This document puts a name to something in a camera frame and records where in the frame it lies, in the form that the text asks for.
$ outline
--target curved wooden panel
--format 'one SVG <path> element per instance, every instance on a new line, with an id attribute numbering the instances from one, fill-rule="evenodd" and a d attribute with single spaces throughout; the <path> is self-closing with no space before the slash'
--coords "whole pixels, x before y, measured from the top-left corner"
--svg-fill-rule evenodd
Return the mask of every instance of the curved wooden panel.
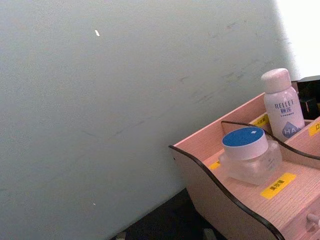
<path id="1" fill-rule="evenodd" d="M 279 230 L 232 195 L 195 156 L 169 146 L 196 210 L 227 239 L 284 240 Z"/>

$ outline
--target bottle cap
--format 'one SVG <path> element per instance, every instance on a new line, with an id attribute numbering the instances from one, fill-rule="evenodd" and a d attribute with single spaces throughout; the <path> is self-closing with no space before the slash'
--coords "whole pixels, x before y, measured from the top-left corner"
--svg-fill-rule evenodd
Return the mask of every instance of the bottle cap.
<path id="1" fill-rule="evenodd" d="M 261 76 L 264 91 L 267 94 L 282 92 L 291 87 L 289 72 L 285 68 L 277 68 L 267 71 Z"/>
<path id="2" fill-rule="evenodd" d="M 264 154 L 269 147 L 265 131 L 250 126 L 229 132 L 222 139 L 224 152 L 230 160 L 248 160 Z"/>

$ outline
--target drawer knob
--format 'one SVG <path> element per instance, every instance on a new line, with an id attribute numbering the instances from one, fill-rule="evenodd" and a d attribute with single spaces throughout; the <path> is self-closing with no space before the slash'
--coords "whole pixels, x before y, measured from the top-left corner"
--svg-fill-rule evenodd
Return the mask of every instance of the drawer knob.
<path id="1" fill-rule="evenodd" d="M 306 216 L 306 219 L 308 219 L 309 221 L 313 222 L 314 224 L 317 224 L 320 227 L 320 217 L 317 215 L 314 215 L 312 213 L 309 213 Z"/>

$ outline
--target dark floor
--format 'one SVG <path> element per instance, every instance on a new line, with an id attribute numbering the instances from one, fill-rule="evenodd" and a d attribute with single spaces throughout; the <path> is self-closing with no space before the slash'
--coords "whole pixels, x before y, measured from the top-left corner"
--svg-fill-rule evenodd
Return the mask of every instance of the dark floor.
<path id="1" fill-rule="evenodd" d="M 196 212 L 184 189 L 128 227 L 125 240 L 202 240 L 203 229 L 213 229 L 217 240 L 226 240 Z"/>

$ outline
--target light blue wall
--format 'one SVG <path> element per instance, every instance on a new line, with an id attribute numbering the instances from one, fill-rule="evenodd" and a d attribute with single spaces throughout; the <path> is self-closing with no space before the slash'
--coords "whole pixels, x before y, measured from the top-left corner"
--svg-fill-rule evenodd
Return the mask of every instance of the light blue wall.
<path id="1" fill-rule="evenodd" d="M 264 0 L 1 0 L 0 239 L 110 238 L 182 190 L 167 146 L 262 92 L 273 19 Z"/>

